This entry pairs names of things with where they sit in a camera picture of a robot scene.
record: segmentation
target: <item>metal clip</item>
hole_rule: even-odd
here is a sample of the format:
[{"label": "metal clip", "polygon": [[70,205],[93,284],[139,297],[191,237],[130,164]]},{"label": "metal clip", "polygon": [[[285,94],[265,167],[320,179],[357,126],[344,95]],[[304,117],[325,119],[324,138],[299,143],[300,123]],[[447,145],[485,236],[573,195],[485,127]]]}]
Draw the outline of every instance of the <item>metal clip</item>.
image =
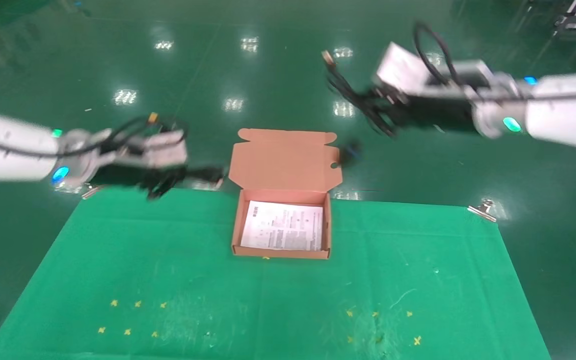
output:
[{"label": "metal clip", "polygon": [[478,216],[488,220],[488,221],[492,221],[493,223],[497,222],[497,219],[492,216],[491,214],[489,214],[490,208],[493,207],[495,204],[492,202],[492,200],[490,199],[485,199],[482,201],[481,205],[475,207],[475,206],[469,206],[468,207],[468,211],[473,213],[473,214],[477,214]]}]

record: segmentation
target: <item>green indicator light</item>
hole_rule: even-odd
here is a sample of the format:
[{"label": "green indicator light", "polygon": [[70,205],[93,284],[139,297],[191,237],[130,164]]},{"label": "green indicator light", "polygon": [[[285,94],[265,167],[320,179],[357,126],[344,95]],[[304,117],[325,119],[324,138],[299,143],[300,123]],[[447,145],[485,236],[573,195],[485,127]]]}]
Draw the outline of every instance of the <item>green indicator light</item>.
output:
[{"label": "green indicator light", "polygon": [[517,120],[515,120],[512,117],[504,117],[503,118],[503,125],[505,125],[505,127],[508,128],[508,130],[510,130],[511,132],[514,132],[514,133],[521,132],[521,130],[522,130],[522,127],[519,125]]}]

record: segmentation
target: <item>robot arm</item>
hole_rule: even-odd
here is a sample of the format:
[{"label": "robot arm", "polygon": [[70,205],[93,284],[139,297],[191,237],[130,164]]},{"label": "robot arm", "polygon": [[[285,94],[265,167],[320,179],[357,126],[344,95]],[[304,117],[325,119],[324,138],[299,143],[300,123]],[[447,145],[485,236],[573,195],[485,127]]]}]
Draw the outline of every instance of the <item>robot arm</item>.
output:
[{"label": "robot arm", "polygon": [[391,43],[365,93],[356,93],[324,53],[332,87],[375,129],[393,136],[406,127],[436,128],[489,139],[514,133],[576,147],[576,74],[514,79],[481,60],[453,64],[443,41],[423,24],[415,28],[420,55],[421,30],[438,41],[446,64],[435,67],[425,55]]},{"label": "robot arm", "polygon": [[[158,128],[151,136],[144,130]],[[64,135],[0,116],[0,182],[49,179],[56,191],[86,192],[93,187],[139,187],[156,199],[184,178],[220,184],[220,167],[186,166],[186,132],[161,123],[157,114],[129,121],[117,130]]]}]

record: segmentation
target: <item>epoxy floor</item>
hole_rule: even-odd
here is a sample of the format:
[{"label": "epoxy floor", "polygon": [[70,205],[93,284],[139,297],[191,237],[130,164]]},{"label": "epoxy floor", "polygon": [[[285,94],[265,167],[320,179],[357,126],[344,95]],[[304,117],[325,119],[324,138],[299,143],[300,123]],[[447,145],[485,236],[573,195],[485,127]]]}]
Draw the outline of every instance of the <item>epoxy floor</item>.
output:
[{"label": "epoxy floor", "polygon": [[[565,5],[0,0],[0,114],[92,131],[173,114],[190,126],[192,164],[228,164],[240,128],[357,137],[365,159],[344,169],[334,196],[462,207],[493,199],[552,358],[576,359],[576,148],[421,130],[392,141],[327,89],[320,55],[336,52],[361,89],[390,41],[412,49],[421,19],[455,59],[516,77],[576,72],[576,32],[552,36]],[[434,44],[427,52],[441,61]],[[44,183],[0,184],[0,323],[77,202]]]}]

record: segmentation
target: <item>cable connector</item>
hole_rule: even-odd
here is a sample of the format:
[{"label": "cable connector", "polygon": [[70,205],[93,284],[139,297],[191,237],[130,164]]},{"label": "cable connector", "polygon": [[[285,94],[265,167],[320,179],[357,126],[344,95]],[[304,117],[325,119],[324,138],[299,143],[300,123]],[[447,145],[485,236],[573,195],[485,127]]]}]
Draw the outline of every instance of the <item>cable connector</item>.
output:
[{"label": "cable connector", "polygon": [[336,66],[337,65],[337,64],[335,64],[335,60],[332,58],[332,55],[329,53],[328,50],[322,51],[321,55],[324,58],[324,61],[326,62],[326,64],[328,64],[329,66]]}]

